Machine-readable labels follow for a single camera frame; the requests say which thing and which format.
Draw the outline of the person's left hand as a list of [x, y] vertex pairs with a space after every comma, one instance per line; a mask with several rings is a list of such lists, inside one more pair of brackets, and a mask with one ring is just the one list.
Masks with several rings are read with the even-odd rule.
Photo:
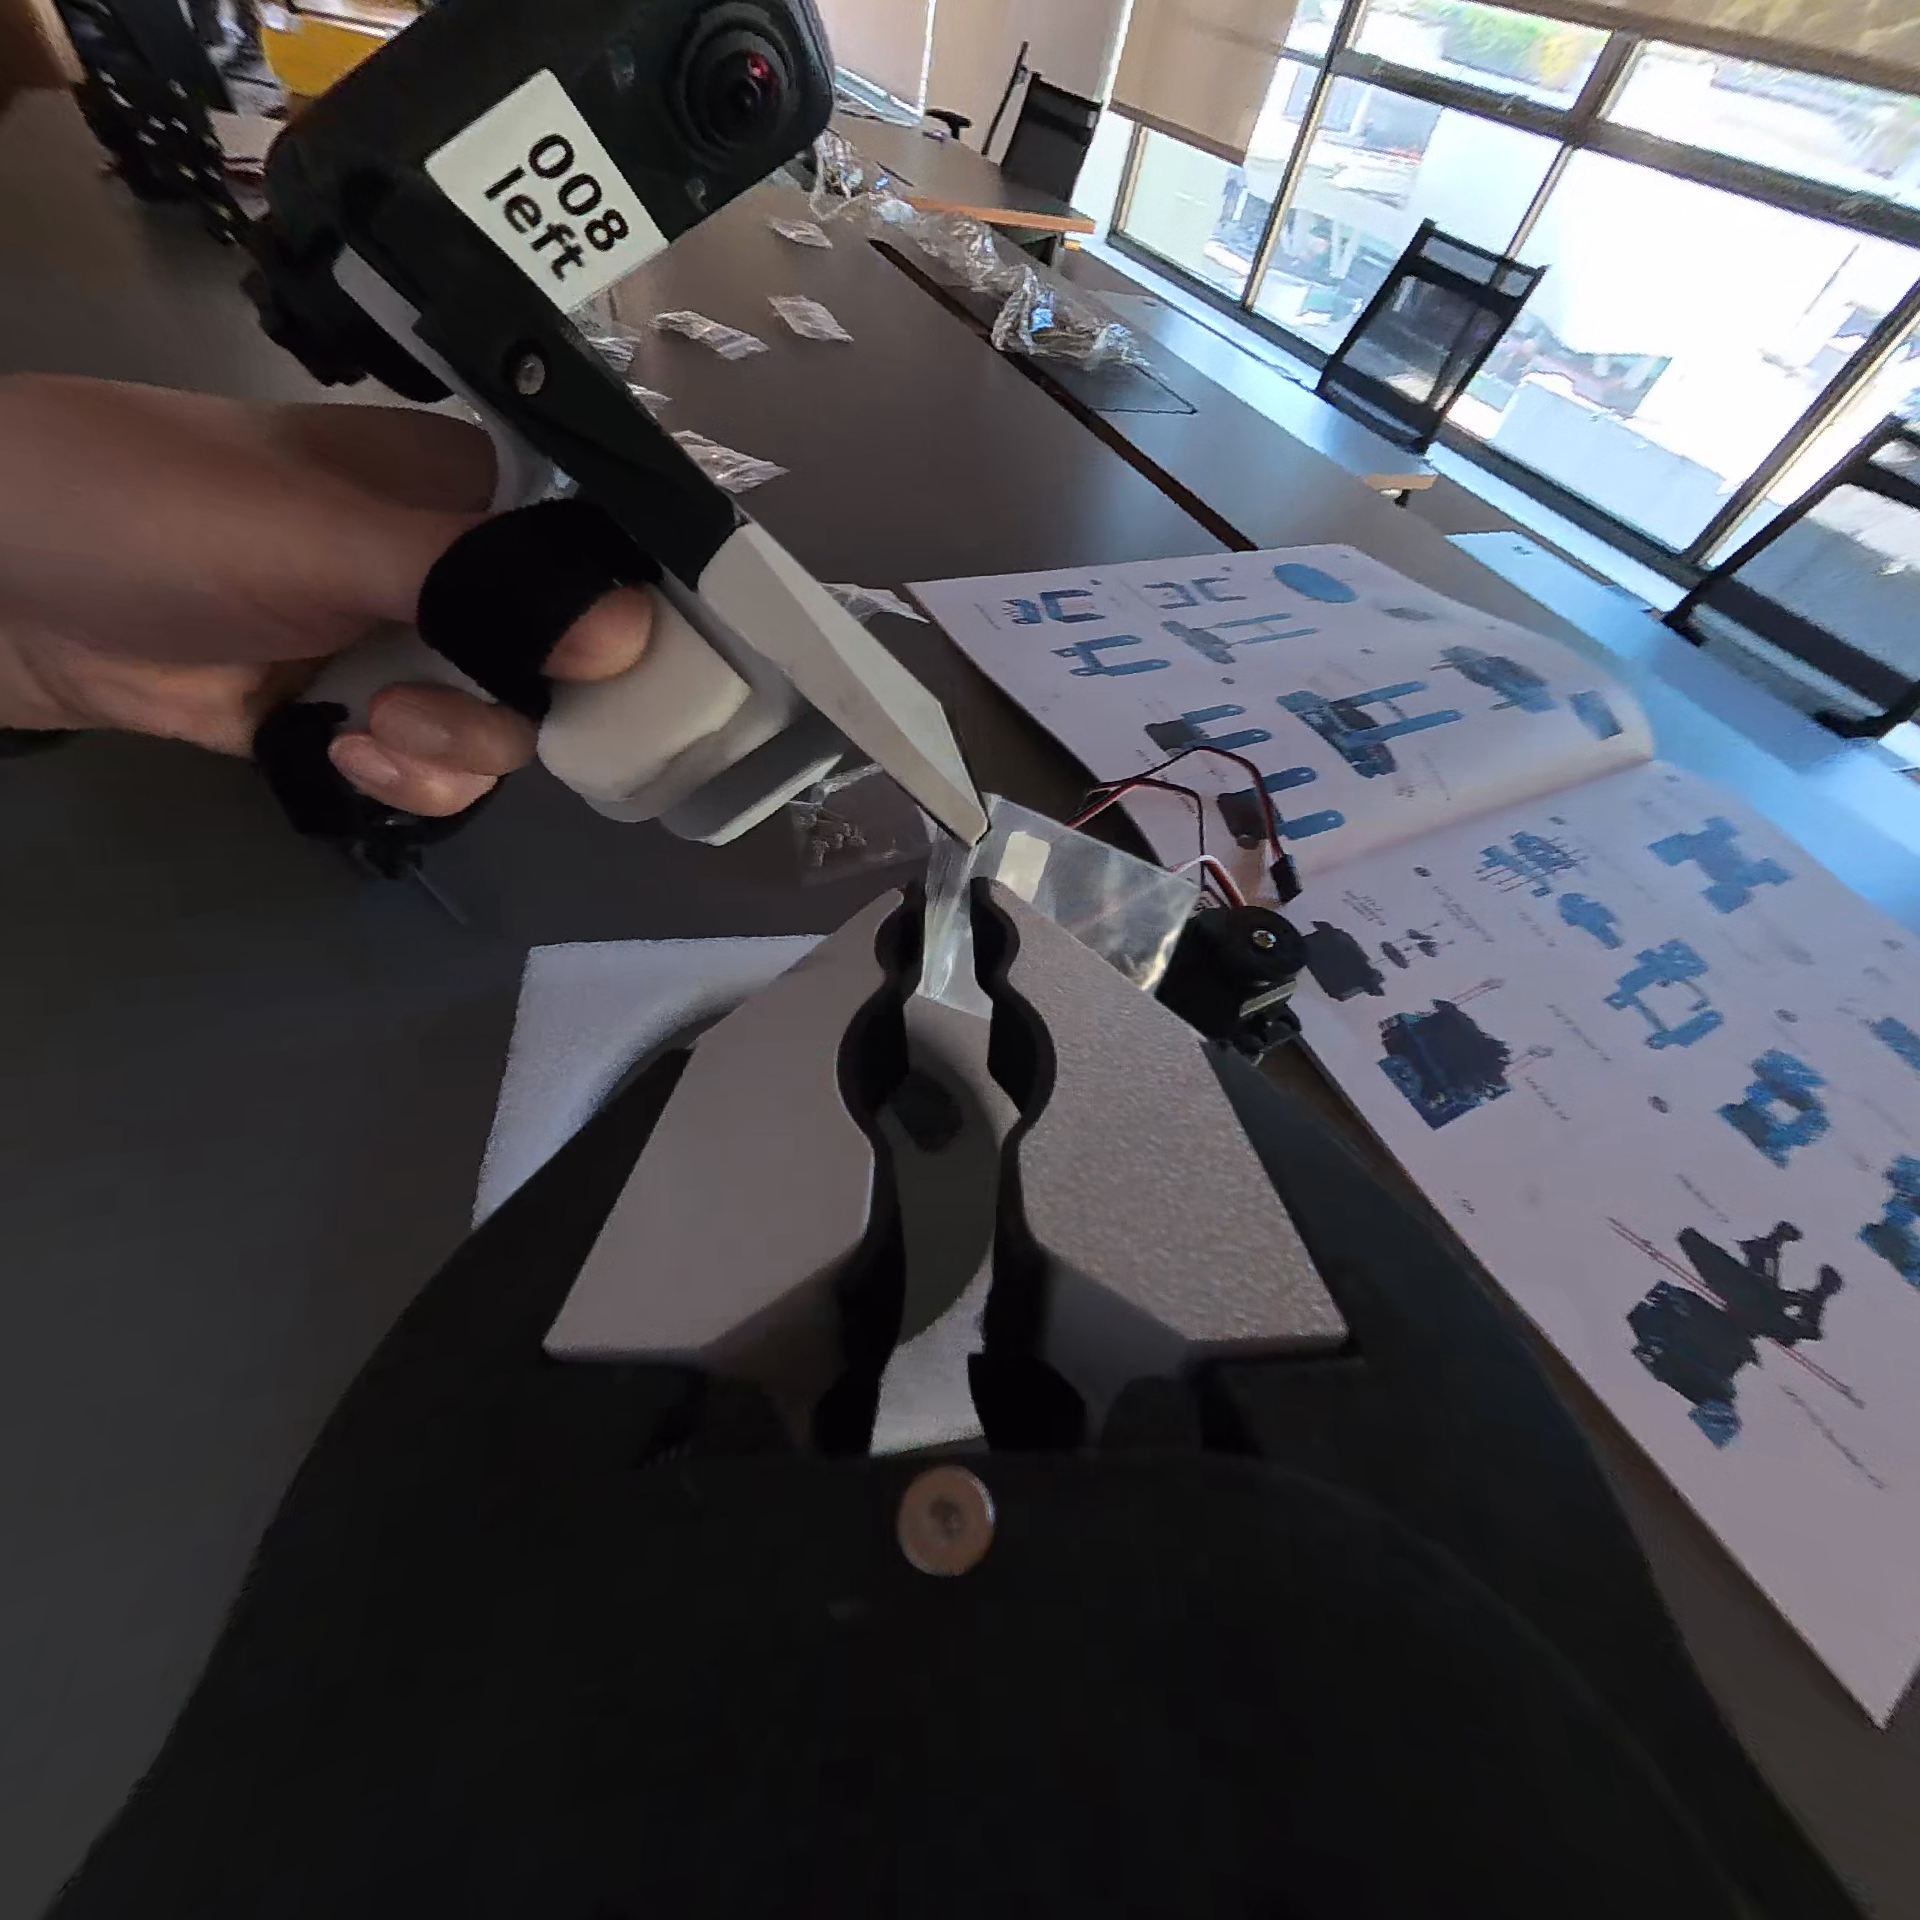
[[496, 489], [475, 423], [4, 375], [4, 732], [248, 757], [319, 671], [410, 624]]

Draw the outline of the large glass window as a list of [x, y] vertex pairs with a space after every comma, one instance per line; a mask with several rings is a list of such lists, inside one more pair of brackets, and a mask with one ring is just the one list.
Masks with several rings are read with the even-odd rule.
[[1916, 408], [1916, 94], [1502, 4], [1298, 4], [1247, 160], [1102, 112], [1117, 251], [1323, 365], [1424, 218], [1545, 263], [1442, 428], [1648, 566]]

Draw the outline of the open instruction manual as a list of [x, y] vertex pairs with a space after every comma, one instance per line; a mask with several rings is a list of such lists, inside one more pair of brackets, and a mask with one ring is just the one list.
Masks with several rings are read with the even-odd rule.
[[1622, 668], [1344, 543], [909, 583], [1878, 1725], [1916, 1680], [1916, 908]]

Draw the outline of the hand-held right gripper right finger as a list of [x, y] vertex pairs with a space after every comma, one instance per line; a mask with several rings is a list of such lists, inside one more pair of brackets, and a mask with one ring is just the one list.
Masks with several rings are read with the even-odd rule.
[[1348, 1324], [1218, 1046], [1003, 883], [970, 883], [970, 929], [1012, 1101], [966, 1355], [984, 1445], [1082, 1452], [1139, 1382], [1335, 1355]]

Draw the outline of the crumpled large plastic wrapping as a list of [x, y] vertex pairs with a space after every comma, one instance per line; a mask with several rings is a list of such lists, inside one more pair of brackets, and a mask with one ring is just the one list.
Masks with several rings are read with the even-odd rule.
[[822, 228], [857, 232], [1001, 353], [1087, 375], [1150, 372], [1139, 337], [1117, 315], [984, 218], [914, 205], [908, 180], [837, 131], [816, 134], [797, 172]]

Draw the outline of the white foam frame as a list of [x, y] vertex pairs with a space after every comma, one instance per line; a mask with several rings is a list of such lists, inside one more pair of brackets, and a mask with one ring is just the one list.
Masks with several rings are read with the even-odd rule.
[[[661, 1048], [695, 1039], [816, 944], [816, 934], [771, 934], [529, 949], [468, 1222], [480, 1226], [540, 1173]], [[998, 1167], [998, 1119], [970, 1081], [970, 1068], [984, 1064], [982, 1042], [982, 1023], [949, 1007], [935, 1007], [914, 1030], [914, 1068], [938, 1075], [965, 1114], [946, 1152], [914, 1152], [886, 1119], [908, 1303], [902, 1346], [879, 1380], [876, 1454], [982, 1442], [966, 1386], [987, 1290]]]

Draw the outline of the scattered clear screw bags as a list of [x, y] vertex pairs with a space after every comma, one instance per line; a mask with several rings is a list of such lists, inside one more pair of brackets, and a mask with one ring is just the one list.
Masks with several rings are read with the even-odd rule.
[[902, 587], [886, 515], [908, 504], [914, 312], [861, 238], [805, 246], [799, 191], [765, 187], [628, 277], [605, 305], [635, 331], [628, 380], [674, 433], [776, 472], [735, 501], [816, 581]]

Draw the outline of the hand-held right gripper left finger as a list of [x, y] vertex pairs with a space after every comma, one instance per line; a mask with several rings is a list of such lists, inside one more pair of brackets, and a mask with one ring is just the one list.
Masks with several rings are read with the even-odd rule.
[[902, 1331], [899, 1168], [919, 885], [886, 892], [674, 1064], [543, 1352], [757, 1388], [799, 1445], [866, 1454]]

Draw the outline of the packet of brass screws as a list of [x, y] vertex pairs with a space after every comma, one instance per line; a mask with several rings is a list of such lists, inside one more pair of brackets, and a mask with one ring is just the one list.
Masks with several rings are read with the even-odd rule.
[[1154, 993], [1197, 900], [1197, 880], [1114, 849], [1003, 797], [976, 845], [938, 833], [926, 867], [919, 993], [984, 1012], [973, 969], [970, 885], [992, 880]]

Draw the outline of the black mesh chair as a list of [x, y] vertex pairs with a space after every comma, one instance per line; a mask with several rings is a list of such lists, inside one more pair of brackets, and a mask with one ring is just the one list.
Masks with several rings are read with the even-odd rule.
[[1662, 622], [1787, 680], [1843, 740], [1914, 725], [1916, 420], [1882, 420]]
[[1005, 178], [1069, 200], [1089, 153], [1099, 105], [1035, 78], [1026, 51], [1023, 39], [976, 153], [998, 162]]
[[1314, 392], [1402, 452], [1426, 452], [1444, 415], [1536, 298], [1545, 263], [1424, 218]]

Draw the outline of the beige roller blind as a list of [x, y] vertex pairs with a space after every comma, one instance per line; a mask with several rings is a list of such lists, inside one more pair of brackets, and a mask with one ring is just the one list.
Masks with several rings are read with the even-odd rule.
[[1245, 162], [1298, 4], [1131, 4], [1107, 107]]
[[1816, 78], [1916, 91], [1916, 4], [1502, 4]]
[[1048, 83], [1105, 99], [1129, 4], [814, 4], [841, 69], [982, 130], [1017, 47]]

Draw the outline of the grey desk with wooden edge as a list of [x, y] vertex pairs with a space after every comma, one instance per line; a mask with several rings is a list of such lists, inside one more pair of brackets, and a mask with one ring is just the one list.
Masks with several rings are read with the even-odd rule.
[[1042, 238], [1084, 243], [1097, 235], [1097, 222], [1087, 212], [1005, 178], [998, 162], [958, 141], [935, 138], [923, 127], [836, 107], [832, 130], [857, 157], [892, 178], [902, 198], [916, 210], [970, 218], [1016, 243]]

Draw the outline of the dark grey desk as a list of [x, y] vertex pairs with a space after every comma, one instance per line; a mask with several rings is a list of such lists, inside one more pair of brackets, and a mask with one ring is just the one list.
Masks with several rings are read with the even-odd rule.
[[[886, 489], [780, 537], [858, 583], [1177, 555], [1208, 536], [876, 266], [946, 353], [931, 507]], [[306, 397], [232, 251], [136, 205], [64, 94], [4, 114], [4, 370]], [[965, 507], [987, 433], [1035, 501]], [[464, 1239], [529, 946], [797, 938], [779, 833], [708, 853], [512, 781], [415, 883], [286, 833], [248, 767], [92, 735], [4, 770], [4, 1914], [41, 1918], [153, 1762], [299, 1454]], [[1741, 1741], [1875, 1918], [1916, 1914], [1916, 1698], [1875, 1730], [1702, 1527], [1596, 1442]]]

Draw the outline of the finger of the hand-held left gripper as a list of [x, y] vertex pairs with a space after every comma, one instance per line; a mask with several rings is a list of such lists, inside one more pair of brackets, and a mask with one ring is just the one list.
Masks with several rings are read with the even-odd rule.
[[697, 594], [958, 845], [987, 810], [938, 695], [871, 638], [759, 523], [740, 523]]

